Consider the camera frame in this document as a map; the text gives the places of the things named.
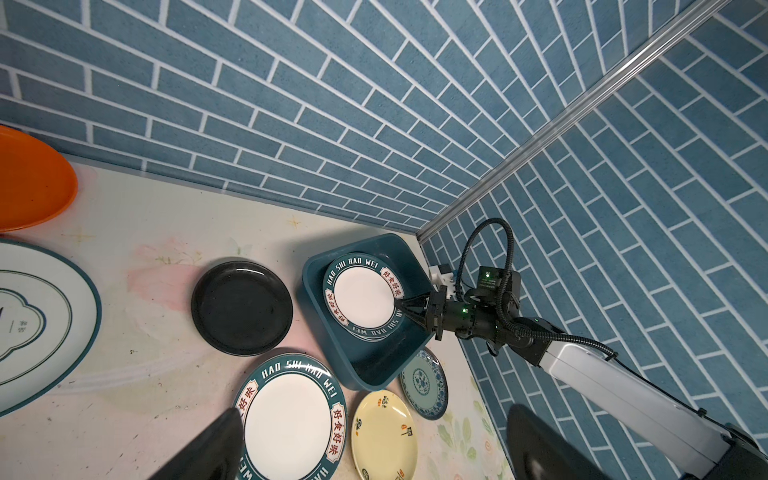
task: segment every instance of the blue brick wall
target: blue brick wall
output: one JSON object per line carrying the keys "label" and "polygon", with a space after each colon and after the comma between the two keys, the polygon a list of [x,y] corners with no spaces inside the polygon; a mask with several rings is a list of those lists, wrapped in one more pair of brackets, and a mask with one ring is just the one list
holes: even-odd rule
{"label": "blue brick wall", "polygon": [[[598,22],[598,33],[610,35],[610,25]],[[767,32],[768,2],[733,0],[422,245],[430,264],[456,267],[474,226],[503,216],[517,238],[525,315],[607,343],[763,450]],[[479,265],[503,266],[504,242],[486,229],[467,280]],[[462,346],[502,438],[506,410],[522,403],[617,480],[680,474],[508,348],[493,358],[483,342]]]}
{"label": "blue brick wall", "polygon": [[414,232],[689,3],[5,0],[0,122]]}

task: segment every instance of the round black plate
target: round black plate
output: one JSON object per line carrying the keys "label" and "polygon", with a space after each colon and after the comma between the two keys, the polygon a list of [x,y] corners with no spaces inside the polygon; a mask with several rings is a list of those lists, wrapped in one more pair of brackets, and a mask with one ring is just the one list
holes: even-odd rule
{"label": "round black plate", "polygon": [[259,355],[290,329],[293,303],[271,270],[237,260],[208,270],[192,293],[192,319],[212,346],[231,355]]}

